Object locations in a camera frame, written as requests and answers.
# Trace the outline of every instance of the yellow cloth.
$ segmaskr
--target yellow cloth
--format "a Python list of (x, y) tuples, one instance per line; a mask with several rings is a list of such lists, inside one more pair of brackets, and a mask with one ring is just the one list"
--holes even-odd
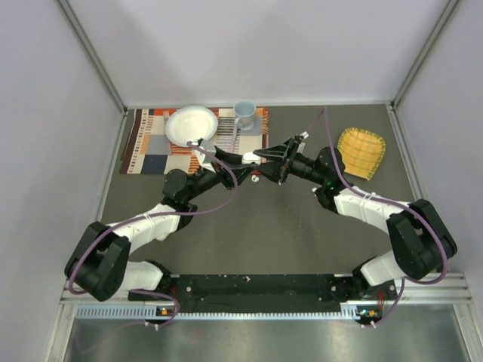
[(383, 160), (386, 141), (369, 130), (347, 128), (337, 148), (342, 154), (347, 173), (370, 180)]

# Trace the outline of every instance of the gray floor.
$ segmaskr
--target gray floor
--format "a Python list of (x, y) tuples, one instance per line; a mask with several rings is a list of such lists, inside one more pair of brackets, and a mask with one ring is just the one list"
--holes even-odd
[[(275, 145), (305, 130), (319, 107), (269, 108), (269, 144)], [(347, 127), (361, 127), (386, 140), (386, 155), (369, 182), (348, 177), (367, 191), (395, 200), (412, 200), (411, 188), (392, 132), (386, 107), (331, 106), (334, 139)], [(122, 145), (133, 122), (128, 119)], [(304, 154), (315, 157), (328, 144), (323, 124), (307, 140)], [(163, 176), (121, 175), (118, 161), (103, 214), (104, 222), (127, 219), (153, 207), (162, 198)], [(153, 241), (132, 256), (163, 262), (174, 273), (286, 274), (347, 273), (389, 250), (385, 234), (355, 219), (334, 215), (318, 204), (313, 185), (295, 176), (279, 187), (262, 179), (245, 181), (238, 197), (223, 211), (193, 219), (164, 242)], [(217, 186), (193, 203), (200, 210), (214, 207), (229, 192)]]

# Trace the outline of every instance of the white mug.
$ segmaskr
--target white mug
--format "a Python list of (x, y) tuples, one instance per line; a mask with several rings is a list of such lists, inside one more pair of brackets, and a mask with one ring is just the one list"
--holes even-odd
[(235, 124), (241, 130), (249, 130), (254, 126), (255, 112), (257, 107), (255, 103), (249, 100), (242, 100), (233, 107), (235, 111)]

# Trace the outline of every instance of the white backdrop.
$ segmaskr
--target white backdrop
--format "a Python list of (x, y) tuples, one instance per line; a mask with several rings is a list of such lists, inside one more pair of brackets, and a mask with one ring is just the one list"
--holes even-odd
[(70, 0), (128, 106), (392, 100), (447, 0)]
[(0, 360), (39, 362), (120, 116), (53, 0), (0, 11)]
[(458, 244), (452, 266), (466, 275), (483, 317), (483, 2), (464, 0), (400, 109), (429, 199)]

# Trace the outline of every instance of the white plate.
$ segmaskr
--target white plate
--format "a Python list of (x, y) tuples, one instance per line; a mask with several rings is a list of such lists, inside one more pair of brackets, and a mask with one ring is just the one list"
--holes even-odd
[(166, 122), (166, 136), (177, 146), (188, 141), (209, 140), (218, 128), (217, 116), (208, 108), (190, 106), (178, 109)]

